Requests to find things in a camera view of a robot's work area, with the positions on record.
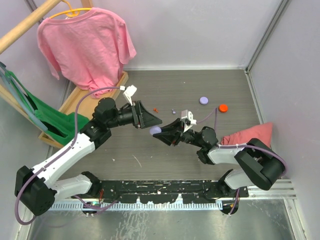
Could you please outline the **green t-shirt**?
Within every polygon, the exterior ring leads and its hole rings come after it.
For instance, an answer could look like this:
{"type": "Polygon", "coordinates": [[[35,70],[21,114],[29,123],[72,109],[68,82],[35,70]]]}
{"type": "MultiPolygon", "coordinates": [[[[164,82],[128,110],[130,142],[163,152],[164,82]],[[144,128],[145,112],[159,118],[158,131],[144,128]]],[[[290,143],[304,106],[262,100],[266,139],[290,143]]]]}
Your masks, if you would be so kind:
{"type": "Polygon", "coordinates": [[[19,87],[22,91],[28,95],[27,98],[35,109],[36,117],[47,126],[48,130],[45,133],[59,144],[64,146],[73,140],[75,136],[75,123],[77,123],[77,129],[80,130],[89,122],[89,119],[81,114],[75,115],[74,112],[64,114],[47,105],[29,92],[12,71],[9,71],[9,73],[17,80],[18,84],[21,84],[19,87]]]}

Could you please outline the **aluminium corner frame post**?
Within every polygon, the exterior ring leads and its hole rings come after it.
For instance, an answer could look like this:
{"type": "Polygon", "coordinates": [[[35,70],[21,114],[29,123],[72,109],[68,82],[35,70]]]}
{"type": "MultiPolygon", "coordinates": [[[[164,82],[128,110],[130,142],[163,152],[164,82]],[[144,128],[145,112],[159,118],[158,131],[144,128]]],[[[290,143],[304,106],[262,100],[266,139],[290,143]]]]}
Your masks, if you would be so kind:
{"type": "Polygon", "coordinates": [[[281,17],[285,13],[287,7],[290,5],[291,0],[281,0],[279,5],[277,6],[270,22],[267,25],[266,30],[264,31],[262,38],[260,39],[257,47],[255,48],[252,57],[250,58],[247,67],[244,69],[246,74],[249,74],[251,69],[253,68],[255,62],[259,58],[261,52],[263,51],[265,45],[267,44],[268,40],[270,39],[271,35],[273,34],[274,30],[276,29],[281,17]]]}

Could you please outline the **grey-blue clothes hanger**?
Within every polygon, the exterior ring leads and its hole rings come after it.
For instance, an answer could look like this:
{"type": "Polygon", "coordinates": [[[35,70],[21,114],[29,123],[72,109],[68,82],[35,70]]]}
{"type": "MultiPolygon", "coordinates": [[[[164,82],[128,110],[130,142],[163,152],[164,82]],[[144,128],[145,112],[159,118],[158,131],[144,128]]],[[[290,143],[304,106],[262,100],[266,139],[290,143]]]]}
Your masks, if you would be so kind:
{"type": "Polygon", "coordinates": [[[9,73],[4,63],[0,63],[0,68],[0,77],[4,82],[7,90],[17,101],[18,106],[22,108],[29,120],[31,120],[40,130],[42,130],[43,132],[47,131],[47,126],[36,117],[36,110],[33,108],[33,105],[28,99],[28,95],[25,94],[20,88],[21,84],[18,83],[17,80],[15,80],[14,77],[9,73]]]}

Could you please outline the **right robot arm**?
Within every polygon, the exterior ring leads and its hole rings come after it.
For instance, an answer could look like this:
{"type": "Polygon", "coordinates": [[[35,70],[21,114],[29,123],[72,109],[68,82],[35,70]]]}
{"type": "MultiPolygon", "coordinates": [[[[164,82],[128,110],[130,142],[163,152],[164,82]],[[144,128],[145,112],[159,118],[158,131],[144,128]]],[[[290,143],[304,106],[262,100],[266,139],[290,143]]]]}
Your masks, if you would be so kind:
{"type": "Polygon", "coordinates": [[[161,127],[153,137],[168,146],[179,143],[197,146],[196,154],[204,164],[238,165],[239,169],[231,169],[219,179],[219,191],[225,197],[231,197],[242,187],[256,186],[267,191],[287,172],[286,162],[258,138],[242,144],[222,145],[213,128],[205,126],[201,131],[194,131],[179,118],[161,127]]]}

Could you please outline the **yellow clothes hanger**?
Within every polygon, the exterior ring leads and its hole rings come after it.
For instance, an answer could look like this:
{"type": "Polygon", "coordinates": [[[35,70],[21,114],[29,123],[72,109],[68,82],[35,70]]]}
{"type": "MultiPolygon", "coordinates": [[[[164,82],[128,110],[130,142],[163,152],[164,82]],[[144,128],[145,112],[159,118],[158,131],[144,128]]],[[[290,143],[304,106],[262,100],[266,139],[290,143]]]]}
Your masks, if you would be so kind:
{"type": "Polygon", "coordinates": [[[69,0],[62,0],[62,3],[67,5],[67,9],[51,15],[49,18],[53,19],[59,16],[66,15],[67,18],[74,18],[79,16],[81,13],[88,12],[93,7],[92,0],[81,0],[82,7],[73,8],[69,0]]]}

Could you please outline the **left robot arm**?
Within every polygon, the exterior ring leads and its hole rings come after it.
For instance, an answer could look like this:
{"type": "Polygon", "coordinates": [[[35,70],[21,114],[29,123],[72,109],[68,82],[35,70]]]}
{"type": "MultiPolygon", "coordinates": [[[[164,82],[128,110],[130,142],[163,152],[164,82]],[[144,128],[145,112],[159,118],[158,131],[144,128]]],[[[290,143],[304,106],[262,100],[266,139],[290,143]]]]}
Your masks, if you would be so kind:
{"type": "Polygon", "coordinates": [[[21,167],[16,174],[17,203],[23,203],[35,216],[44,214],[59,200],[75,195],[97,197],[101,181],[88,171],[60,180],[75,163],[94,152],[111,137],[111,129],[132,124],[137,129],[160,125],[162,120],[145,109],[141,101],[118,109],[112,98],[101,99],[93,118],[76,132],[76,137],[47,160],[32,168],[21,167]]]}

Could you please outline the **wooden rack base tray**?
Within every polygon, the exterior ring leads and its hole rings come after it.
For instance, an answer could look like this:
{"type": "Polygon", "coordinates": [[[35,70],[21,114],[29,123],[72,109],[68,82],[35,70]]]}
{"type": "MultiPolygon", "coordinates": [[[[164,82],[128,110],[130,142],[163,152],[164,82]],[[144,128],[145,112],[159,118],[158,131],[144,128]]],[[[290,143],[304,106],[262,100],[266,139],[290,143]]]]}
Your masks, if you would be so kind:
{"type": "MultiPolygon", "coordinates": [[[[122,72],[122,76],[116,85],[117,87],[124,86],[129,79],[128,73],[126,71],[122,72]]],[[[82,90],[79,87],[75,87],[75,89],[70,93],[68,98],[59,108],[59,112],[69,115],[70,113],[75,112],[76,106],[80,99],[85,95],[88,94],[88,90],[82,90]]],[[[121,91],[119,89],[114,89],[110,92],[107,92],[101,95],[102,98],[112,98],[114,100],[117,99],[121,91]]],[[[92,98],[91,96],[86,97],[80,104],[78,109],[78,114],[87,117],[88,119],[92,118],[92,114],[94,112],[95,107],[97,106],[99,99],[92,98]]],[[[52,137],[48,136],[46,133],[41,132],[38,137],[41,141],[45,142],[46,144],[55,147],[55,148],[62,148],[63,146],[54,140],[52,137]]]]}

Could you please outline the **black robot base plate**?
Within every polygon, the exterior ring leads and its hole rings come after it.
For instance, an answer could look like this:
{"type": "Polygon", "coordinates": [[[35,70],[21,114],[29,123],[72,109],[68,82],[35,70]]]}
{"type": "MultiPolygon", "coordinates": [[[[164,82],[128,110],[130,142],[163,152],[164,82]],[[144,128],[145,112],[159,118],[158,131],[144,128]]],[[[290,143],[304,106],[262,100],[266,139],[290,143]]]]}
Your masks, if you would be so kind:
{"type": "Polygon", "coordinates": [[[82,199],[101,197],[105,203],[123,204],[174,203],[178,197],[183,204],[215,203],[222,198],[234,198],[235,190],[223,190],[214,180],[103,180],[95,195],[79,194],[82,199]]]}

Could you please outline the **pink t-shirt on hanger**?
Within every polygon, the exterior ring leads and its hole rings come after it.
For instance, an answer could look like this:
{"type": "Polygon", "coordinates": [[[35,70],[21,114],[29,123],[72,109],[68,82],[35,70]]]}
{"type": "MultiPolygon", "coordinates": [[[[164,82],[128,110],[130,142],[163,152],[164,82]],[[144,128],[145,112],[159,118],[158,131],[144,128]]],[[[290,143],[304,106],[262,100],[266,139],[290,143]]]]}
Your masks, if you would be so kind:
{"type": "Polygon", "coordinates": [[[125,21],[97,7],[68,19],[46,18],[37,44],[55,78],[64,76],[96,99],[118,84],[137,54],[125,21]]]}

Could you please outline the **lilac earbud case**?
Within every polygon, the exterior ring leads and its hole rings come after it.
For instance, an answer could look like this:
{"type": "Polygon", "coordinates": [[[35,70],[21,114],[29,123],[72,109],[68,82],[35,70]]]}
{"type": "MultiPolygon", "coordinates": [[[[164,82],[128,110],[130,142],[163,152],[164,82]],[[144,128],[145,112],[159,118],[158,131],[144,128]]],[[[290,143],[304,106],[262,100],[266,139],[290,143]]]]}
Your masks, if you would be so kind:
{"type": "Polygon", "coordinates": [[[159,127],[159,126],[152,126],[150,129],[149,129],[149,133],[153,136],[155,134],[159,134],[162,132],[162,129],[159,127]]]}
{"type": "Polygon", "coordinates": [[[209,103],[209,99],[205,96],[202,96],[200,99],[199,99],[199,103],[201,105],[207,105],[209,103]]]}

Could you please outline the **orange earbud case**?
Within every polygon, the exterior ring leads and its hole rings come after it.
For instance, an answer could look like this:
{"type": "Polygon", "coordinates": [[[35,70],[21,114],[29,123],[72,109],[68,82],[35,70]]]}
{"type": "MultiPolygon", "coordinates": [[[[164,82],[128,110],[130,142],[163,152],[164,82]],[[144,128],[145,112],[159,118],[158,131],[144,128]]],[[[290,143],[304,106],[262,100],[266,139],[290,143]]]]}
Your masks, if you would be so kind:
{"type": "Polygon", "coordinates": [[[228,111],[228,106],[226,104],[221,104],[219,105],[218,107],[218,110],[221,112],[221,113],[226,113],[228,111]]]}

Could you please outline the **salmon pink folded cloth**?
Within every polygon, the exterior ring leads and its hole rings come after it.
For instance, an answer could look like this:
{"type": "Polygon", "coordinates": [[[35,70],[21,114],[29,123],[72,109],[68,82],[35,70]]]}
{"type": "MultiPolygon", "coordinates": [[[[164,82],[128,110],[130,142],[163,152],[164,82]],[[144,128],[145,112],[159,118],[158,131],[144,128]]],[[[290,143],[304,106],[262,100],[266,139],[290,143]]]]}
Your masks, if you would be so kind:
{"type": "Polygon", "coordinates": [[[267,147],[270,147],[272,133],[273,123],[267,122],[224,136],[220,143],[222,145],[244,144],[248,143],[251,139],[256,138],[263,142],[267,147]]]}

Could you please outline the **wooden hanging rod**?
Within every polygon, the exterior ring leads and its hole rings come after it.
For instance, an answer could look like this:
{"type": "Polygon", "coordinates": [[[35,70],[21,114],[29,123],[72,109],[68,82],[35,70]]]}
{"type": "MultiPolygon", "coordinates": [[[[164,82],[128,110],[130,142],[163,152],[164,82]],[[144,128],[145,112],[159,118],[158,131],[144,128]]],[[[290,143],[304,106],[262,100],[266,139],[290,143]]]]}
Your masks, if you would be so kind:
{"type": "Polygon", "coordinates": [[[2,54],[4,51],[6,51],[13,43],[15,43],[22,35],[24,35],[60,2],[60,0],[46,0],[18,25],[6,33],[0,39],[0,53],[2,54]]]}

